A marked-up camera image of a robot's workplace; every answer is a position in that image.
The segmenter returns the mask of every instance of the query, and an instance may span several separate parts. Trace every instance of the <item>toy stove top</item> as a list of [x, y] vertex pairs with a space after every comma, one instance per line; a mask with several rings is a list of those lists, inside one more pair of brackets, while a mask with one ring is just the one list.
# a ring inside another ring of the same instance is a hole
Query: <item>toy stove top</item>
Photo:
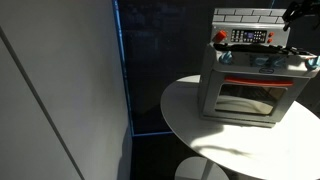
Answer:
[[294, 47], [261, 44], [212, 44], [216, 53], [213, 69], [220, 72], [278, 76], [316, 76], [319, 57]]

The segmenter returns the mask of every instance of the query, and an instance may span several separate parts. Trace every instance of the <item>toy oven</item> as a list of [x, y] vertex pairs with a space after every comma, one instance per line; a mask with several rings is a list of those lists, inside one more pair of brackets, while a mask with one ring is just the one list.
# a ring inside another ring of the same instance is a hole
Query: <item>toy oven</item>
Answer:
[[309, 81], [241, 70], [222, 72], [209, 64], [204, 68], [198, 91], [201, 118], [249, 126], [273, 127]]

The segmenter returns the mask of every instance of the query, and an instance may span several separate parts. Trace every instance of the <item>red knob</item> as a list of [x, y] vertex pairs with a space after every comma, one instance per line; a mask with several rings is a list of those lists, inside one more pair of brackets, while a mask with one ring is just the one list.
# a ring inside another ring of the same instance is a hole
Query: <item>red knob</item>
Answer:
[[227, 37], [227, 33], [224, 30], [220, 30], [213, 38], [215, 43], [220, 43]]
[[269, 33], [269, 37], [272, 37], [274, 35], [274, 32]]

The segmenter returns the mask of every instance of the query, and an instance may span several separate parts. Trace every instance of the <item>white wall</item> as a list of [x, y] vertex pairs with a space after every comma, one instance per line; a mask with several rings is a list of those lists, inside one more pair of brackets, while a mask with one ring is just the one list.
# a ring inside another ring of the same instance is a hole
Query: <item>white wall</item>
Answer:
[[80, 180], [1, 39], [0, 179]]
[[0, 25], [84, 177], [129, 179], [111, 0], [2, 0]]

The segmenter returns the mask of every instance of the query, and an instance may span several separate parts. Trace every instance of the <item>white round table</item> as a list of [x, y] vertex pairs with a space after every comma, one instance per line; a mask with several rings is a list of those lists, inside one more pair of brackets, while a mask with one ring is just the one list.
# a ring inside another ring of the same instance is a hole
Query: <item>white round table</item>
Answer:
[[172, 83], [161, 97], [167, 124], [186, 145], [221, 166], [256, 178], [320, 178], [317, 116], [294, 102], [273, 128], [202, 120], [197, 106], [199, 77]]

